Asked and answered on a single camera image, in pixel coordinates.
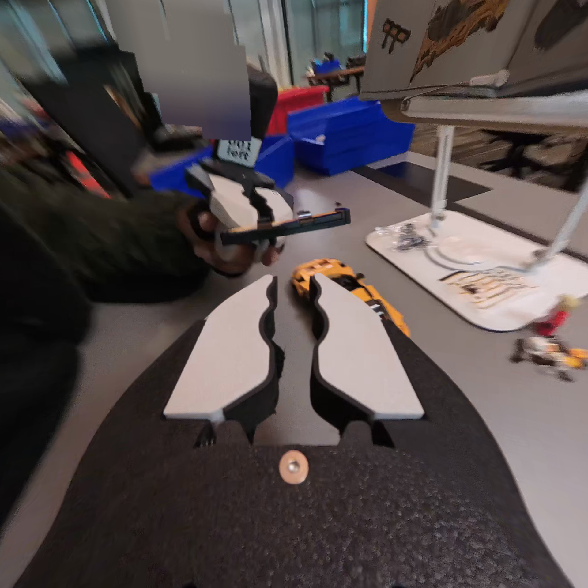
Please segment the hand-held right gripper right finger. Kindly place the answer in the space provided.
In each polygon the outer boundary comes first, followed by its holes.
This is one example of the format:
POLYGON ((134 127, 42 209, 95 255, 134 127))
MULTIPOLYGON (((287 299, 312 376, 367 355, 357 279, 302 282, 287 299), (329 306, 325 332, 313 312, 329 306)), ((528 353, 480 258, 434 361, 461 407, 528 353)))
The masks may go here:
POLYGON ((324 275, 311 277, 313 410, 340 436, 350 423, 418 422, 421 401, 381 318, 324 275))

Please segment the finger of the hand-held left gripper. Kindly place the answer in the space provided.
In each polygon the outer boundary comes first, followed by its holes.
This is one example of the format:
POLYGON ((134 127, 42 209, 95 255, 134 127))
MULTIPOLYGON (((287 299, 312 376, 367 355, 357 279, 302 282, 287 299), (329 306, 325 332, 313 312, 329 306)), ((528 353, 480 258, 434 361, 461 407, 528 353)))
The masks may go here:
POLYGON ((256 227, 258 211, 245 196, 243 186, 224 177, 210 177, 210 180, 209 208, 221 226, 225 229, 256 227))
POLYGON ((288 194, 283 195, 277 189, 266 188, 266 204, 270 210, 272 222, 289 222, 294 218, 292 204, 287 201, 288 194))

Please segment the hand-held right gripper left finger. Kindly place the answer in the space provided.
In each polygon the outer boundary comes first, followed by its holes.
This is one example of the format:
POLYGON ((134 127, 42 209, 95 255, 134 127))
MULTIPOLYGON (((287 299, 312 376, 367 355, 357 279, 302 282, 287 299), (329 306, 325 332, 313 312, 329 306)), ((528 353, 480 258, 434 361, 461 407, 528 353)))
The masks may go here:
POLYGON ((238 422, 250 443, 275 413, 283 351, 275 343, 277 278, 263 275, 203 322, 165 405, 167 420, 238 422))

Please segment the yellow black lego spoiler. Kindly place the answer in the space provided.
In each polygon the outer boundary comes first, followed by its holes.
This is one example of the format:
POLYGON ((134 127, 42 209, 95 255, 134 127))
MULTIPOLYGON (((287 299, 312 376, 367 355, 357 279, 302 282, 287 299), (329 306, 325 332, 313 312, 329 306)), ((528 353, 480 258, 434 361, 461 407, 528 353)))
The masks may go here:
POLYGON ((256 226, 228 229, 219 234, 224 246, 274 242, 278 238, 305 232, 321 231, 351 223, 349 208, 339 207, 327 213, 313 215, 305 213, 284 221, 258 223, 256 226))

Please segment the yellow lego car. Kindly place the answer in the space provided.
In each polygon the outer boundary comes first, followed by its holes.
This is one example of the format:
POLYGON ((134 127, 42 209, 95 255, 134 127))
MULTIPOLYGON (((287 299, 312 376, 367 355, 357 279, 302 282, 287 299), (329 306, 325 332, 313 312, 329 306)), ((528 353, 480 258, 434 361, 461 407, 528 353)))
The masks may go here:
POLYGON ((349 265, 334 258, 318 258, 297 266, 291 275, 293 289, 301 299, 310 300, 311 277, 326 276, 362 300, 384 320, 388 320, 411 337, 411 332, 403 315, 391 305, 379 291, 366 282, 362 273, 356 273, 349 265))

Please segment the person's left forearm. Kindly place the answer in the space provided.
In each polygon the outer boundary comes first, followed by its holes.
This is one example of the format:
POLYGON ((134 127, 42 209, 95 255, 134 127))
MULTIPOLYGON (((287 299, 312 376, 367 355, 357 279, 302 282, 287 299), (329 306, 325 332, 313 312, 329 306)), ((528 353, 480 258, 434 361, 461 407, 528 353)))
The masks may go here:
POLYGON ((176 222, 191 203, 151 189, 108 199, 22 165, 1 167, 1 204, 99 303, 166 303, 203 286, 210 267, 176 222))

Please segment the plastic bag of lego parts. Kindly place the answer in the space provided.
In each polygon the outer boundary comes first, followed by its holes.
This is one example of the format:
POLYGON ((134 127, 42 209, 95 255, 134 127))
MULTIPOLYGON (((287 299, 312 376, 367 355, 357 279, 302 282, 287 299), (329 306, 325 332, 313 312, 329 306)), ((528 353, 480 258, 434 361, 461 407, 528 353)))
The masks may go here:
POLYGON ((375 227, 374 232, 386 251, 421 251, 432 244, 435 231, 428 225, 402 222, 375 227))

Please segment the lego sticker sheet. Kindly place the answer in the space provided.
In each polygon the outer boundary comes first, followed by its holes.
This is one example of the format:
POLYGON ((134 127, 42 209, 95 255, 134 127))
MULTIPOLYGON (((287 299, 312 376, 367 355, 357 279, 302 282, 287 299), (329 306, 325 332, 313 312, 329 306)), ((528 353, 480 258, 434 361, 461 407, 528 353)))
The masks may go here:
POLYGON ((483 311, 502 307, 540 290, 539 285, 521 272, 505 267, 484 271, 457 270, 440 278, 439 283, 454 300, 483 311))

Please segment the white lego helmet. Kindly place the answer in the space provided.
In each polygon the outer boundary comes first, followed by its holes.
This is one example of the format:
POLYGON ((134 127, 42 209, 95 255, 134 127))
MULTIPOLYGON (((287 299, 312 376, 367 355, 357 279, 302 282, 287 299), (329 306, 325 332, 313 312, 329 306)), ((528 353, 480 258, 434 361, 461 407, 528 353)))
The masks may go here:
POLYGON ((522 343, 523 354, 534 364, 552 365, 553 339, 541 336, 525 338, 522 343))

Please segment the red lego minifigure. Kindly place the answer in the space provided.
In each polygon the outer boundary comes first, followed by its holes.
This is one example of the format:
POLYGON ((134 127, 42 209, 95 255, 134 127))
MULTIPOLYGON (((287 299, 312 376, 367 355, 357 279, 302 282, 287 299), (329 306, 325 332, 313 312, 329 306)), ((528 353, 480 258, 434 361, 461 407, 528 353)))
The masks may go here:
POLYGON ((555 337, 557 331, 568 321, 580 300, 571 295, 562 295, 549 313, 533 325, 533 332, 541 337, 555 337))

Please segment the lego instruction booklet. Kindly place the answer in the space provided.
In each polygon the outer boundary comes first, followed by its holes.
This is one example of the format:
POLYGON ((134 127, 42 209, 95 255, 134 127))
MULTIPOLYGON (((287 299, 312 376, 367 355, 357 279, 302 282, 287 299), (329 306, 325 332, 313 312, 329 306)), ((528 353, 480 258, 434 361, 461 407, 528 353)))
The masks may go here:
POLYGON ((587 1, 378 1, 360 98, 587 90, 587 1))

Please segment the person's left hand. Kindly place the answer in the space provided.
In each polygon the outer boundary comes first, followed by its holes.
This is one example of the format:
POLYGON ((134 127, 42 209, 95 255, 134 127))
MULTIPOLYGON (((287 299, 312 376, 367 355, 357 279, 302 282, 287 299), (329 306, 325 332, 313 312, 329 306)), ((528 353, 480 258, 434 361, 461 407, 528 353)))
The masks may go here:
POLYGON ((253 244, 236 245, 221 252, 216 237, 223 225, 205 205, 197 203, 180 208, 176 213, 176 223, 196 257, 216 273, 228 277, 243 275, 256 263, 272 266, 285 248, 283 241, 279 245, 265 247, 256 247, 253 244))

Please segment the red storage bin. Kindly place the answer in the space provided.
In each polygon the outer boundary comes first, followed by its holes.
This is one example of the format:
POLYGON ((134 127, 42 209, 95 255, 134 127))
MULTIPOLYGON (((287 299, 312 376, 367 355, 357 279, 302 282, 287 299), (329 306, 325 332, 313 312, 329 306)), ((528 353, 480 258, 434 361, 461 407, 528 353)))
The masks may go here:
POLYGON ((266 136, 286 135, 289 114, 324 104, 326 94, 327 86, 325 85, 280 90, 266 136))

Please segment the white book stand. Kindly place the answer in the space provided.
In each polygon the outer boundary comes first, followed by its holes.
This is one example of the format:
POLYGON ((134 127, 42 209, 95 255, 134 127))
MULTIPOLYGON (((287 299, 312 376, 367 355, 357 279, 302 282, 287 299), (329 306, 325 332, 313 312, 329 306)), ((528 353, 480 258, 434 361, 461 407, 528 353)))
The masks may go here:
POLYGON ((564 253, 587 211, 587 184, 564 217, 554 239, 540 246, 537 238, 482 220, 473 212, 448 210, 447 188, 456 126, 507 130, 587 130, 587 90, 552 96, 472 98, 419 95, 385 100, 390 119, 437 123, 437 148, 430 209, 405 222, 425 224, 435 231, 432 244, 421 251, 386 251, 374 230, 366 245, 458 316, 484 330, 513 332, 539 319, 560 295, 587 298, 587 262, 564 253), (439 279, 457 270, 484 271, 496 267, 517 270, 540 290, 488 310, 472 308, 447 293, 439 279))

